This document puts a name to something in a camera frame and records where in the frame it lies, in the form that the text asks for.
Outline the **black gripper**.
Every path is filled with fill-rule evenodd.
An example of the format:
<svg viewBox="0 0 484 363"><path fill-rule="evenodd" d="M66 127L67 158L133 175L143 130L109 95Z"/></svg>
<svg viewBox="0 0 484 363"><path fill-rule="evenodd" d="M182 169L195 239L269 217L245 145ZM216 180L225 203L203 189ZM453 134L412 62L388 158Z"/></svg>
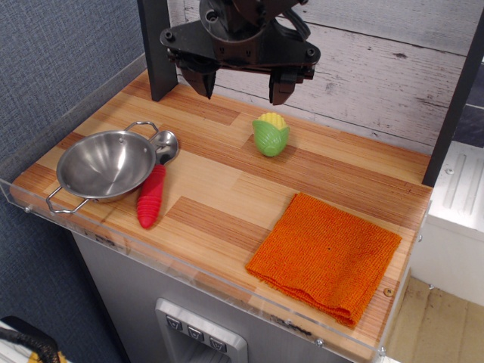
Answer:
<svg viewBox="0 0 484 363"><path fill-rule="evenodd" d="M200 61L201 68L181 67L188 84L212 97L219 68L270 72L269 100L282 105L293 94L296 67L309 78L320 59L308 42L310 30L293 7L304 1L201 1L198 21L162 31L160 41L177 61Z"/></svg>

